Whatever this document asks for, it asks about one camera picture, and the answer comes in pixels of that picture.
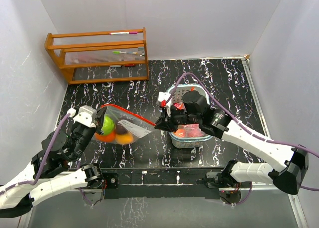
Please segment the green apple toy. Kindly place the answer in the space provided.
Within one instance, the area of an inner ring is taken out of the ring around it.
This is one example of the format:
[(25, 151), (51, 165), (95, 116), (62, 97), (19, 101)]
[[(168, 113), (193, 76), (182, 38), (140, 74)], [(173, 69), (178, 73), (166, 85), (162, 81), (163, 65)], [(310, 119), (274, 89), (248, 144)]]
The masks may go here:
[(103, 136), (111, 134), (115, 129), (114, 122), (108, 117), (104, 116), (101, 126), (101, 133)]

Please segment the clear zip bag orange zipper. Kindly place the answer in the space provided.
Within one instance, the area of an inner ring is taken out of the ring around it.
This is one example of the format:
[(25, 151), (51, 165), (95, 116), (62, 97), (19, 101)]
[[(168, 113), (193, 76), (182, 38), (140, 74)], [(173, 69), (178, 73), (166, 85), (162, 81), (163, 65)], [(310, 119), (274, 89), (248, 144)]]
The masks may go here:
[(142, 139), (155, 130), (152, 122), (121, 106), (115, 104), (103, 104), (100, 107), (106, 108), (105, 116), (108, 116), (114, 122), (115, 126), (123, 126), (134, 137), (134, 142)]

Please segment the light blue plastic basket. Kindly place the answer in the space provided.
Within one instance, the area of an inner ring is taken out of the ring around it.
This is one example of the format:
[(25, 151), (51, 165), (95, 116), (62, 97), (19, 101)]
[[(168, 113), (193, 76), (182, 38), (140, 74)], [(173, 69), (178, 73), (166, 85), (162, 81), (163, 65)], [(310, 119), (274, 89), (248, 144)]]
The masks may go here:
[[(194, 90), (198, 91), (201, 95), (205, 96), (207, 103), (210, 103), (209, 94), (200, 84), (179, 84), (177, 90), (172, 97), (172, 103), (182, 102), (182, 96), (188, 91)], [(209, 141), (212, 136), (204, 134), (202, 137), (177, 137), (174, 133), (169, 133), (172, 144), (176, 148), (196, 148), (202, 146), (205, 142)]]

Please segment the orange persimmon toy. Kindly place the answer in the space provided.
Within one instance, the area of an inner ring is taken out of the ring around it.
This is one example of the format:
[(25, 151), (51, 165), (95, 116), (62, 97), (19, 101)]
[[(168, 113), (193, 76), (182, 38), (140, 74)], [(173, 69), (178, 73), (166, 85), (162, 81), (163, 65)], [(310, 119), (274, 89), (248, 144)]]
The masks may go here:
[(112, 143), (115, 140), (116, 134), (115, 134), (115, 132), (111, 132), (108, 135), (99, 135), (99, 134), (95, 133), (94, 137), (99, 142)]

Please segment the yellow lemon toy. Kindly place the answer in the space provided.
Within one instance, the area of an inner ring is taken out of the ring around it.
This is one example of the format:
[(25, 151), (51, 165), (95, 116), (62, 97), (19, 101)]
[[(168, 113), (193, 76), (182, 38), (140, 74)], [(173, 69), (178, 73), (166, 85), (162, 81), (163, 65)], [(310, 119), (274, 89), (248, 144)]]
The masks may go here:
[(134, 142), (134, 137), (130, 133), (116, 134), (115, 142), (120, 145), (128, 145)]

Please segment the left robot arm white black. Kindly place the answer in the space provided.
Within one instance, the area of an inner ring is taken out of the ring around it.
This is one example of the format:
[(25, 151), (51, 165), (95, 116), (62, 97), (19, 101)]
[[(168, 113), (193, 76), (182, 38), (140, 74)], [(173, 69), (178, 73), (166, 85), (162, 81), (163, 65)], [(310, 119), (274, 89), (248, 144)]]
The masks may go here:
[(94, 135), (102, 135), (105, 108), (70, 108), (58, 127), (42, 141), (37, 153), (16, 177), (0, 188), (0, 216), (22, 216), (46, 199), (82, 188), (106, 188), (97, 163), (69, 172)]

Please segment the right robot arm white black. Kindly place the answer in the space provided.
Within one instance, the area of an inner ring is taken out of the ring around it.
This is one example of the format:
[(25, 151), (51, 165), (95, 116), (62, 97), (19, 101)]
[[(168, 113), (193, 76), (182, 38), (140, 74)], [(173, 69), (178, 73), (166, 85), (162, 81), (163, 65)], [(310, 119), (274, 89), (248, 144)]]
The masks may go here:
[(287, 194), (298, 193), (309, 162), (303, 147), (275, 143), (231, 118), (224, 110), (211, 108), (207, 98), (196, 90), (182, 96), (184, 109), (178, 109), (171, 97), (170, 93), (159, 93), (157, 104), (162, 112), (155, 129), (176, 132), (180, 125), (197, 124), (205, 134), (235, 144), (263, 160), (263, 163), (230, 161), (209, 182), (229, 187), (242, 182), (261, 182), (273, 184)]

